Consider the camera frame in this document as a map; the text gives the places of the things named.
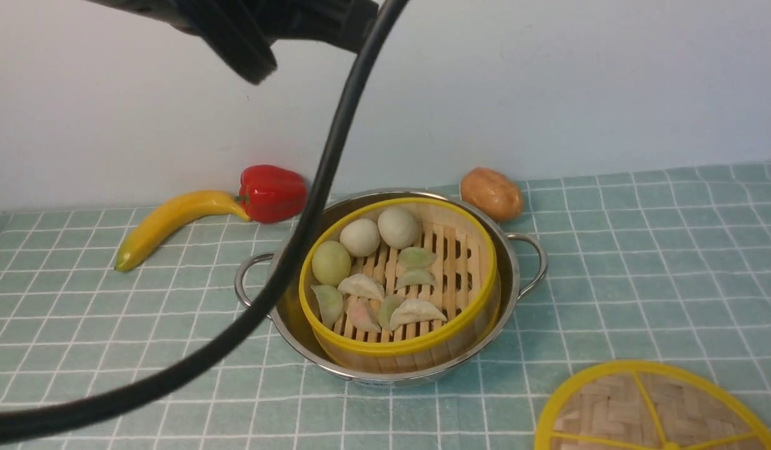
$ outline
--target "black cord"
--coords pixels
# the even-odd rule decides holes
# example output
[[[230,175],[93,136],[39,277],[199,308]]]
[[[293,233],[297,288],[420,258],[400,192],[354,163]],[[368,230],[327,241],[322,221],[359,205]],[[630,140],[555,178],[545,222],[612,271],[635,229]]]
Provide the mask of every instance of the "black cord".
[[[97,396],[28,411],[0,412],[0,444],[45,438],[107,421],[157,401],[222,361],[265,319],[307,256],[340,162],[343,146],[377,56],[408,0],[387,0],[355,59],[336,108],[307,206],[282,259],[249,307],[216,339],[177,364],[141,381]]]

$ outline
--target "yellow steamer rim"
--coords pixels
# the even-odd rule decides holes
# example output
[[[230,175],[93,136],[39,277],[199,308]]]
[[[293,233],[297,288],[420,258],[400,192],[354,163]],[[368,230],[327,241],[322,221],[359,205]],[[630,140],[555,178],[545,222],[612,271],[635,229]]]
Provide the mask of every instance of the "yellow steamer rim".
[[[479,241],[481,246],[485,246],[485,257],[487,258],[486,261],[483,261],[482,258],[480,258],[480,262],[487,264],[488,267],[485,277],[482,279],[480,290],[476,293],[474,300],[468,305],[468,307],[463,308],[461,313],[459,313],[456,317],[449,320],[437,329],[429,331],[428,333],[421,336],[416,336],[397,342],[363,342],[350,339],[334,332],[330,328],[326,327],[321,322],[319,317],[316,316],[316,313],[314,312],[308,300],[308,289],[310,289],[308,285],[308,274],[311,274],[311,271],[313,270],[313,268],[311,268],[311,262],[313,262],[313,256],[316,254],[316,248],[318,248],[321,243],[328,240],[330,236],[340,233],[340,230],[348,223],[359,219],[359,217],[363,216],[364,214],[371,213],[372,211],[376,211],[378,209],[407,204],[426,204],[433,207],[445,208],[447,210],[453,211],[456,214],[459,214],[459,216],[465,218],[471,224],[471,226],[478,234],[477,236],[474,236],[474,238]],[[443,200],[423,199],[423,197],[406,197],[405,199],[390,199],[382,202],[372,203],[371,205],[367,205],[366,207],[360,208],[354,213],[345,216],[343,219],[340,219],[338,222],[334,223],[334,225],[329,227],[328,230],[325,231],[325,233],[323,233],[320,238],[316,240],[313,248],[311,248],[310,252],[308,253],[307,259],[305,259],[305,262],[302,265],[299,280],[299,299],[300,304],[302,305],[302,310],[305,312],[305,316],[307,317],[308,322],[313,328],[313,332],[316,334],[316,338],[319,339],[320,343],[322,342],[322,339],[325,339],[327,342],[335,345],[339,349],[351,351],[351,353],[357,353],[360,356],[371,356],[375,358],[408,356],[413,355],[414,353],[420,353],[420,351],[431,350],[437,345],[443,344],[444,342],[453,338],[453,336],[456,336],[458,333],[460,333],[460,331],[464,330],[469,324],[471,324],[471,322],[476,319],[477,315],[482,312],[483,308],[485,308],[491,291],[495,287],[496,277],[496,249],[494,248],[493,240],[490,239],[488,231],[486,231],[485,227],[483,227],[482,224],[474,218],[474,216],[468,214],[462,208],[459,208],[451,203],[444,202]],[[489,320],[489,322],[491,322],[489,328],[493,327],[493,320]]]

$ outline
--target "potato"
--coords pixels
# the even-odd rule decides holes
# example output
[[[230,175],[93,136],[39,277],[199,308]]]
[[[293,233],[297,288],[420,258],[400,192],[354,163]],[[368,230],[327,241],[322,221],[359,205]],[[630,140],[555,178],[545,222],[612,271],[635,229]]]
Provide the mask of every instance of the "potato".
[[[522,190],[497,171],[478,167],[460,181],[460,197],[496,222],[516,219],[525,210]]]

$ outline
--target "banana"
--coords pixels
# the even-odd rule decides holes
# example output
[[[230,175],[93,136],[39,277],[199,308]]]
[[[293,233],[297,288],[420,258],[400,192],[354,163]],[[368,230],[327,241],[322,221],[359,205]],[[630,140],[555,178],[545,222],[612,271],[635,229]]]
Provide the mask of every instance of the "banana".
[[[193,191],[168,200],[121,243],[116,253],[116,270],[133,270],[174,231],[201,217],[220,214],[234,214],[244,222],[251,220],[236,199],[224,191]]]

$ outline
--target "woven bamboo lid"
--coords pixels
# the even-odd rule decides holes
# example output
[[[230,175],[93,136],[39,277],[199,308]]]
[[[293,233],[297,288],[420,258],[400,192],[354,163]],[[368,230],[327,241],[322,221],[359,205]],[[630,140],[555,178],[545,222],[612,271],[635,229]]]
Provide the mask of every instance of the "woven bamboo lid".
[[[771,450],[771,432],[706,379],[657,362],[580,371],[551,396],[536,450]]]

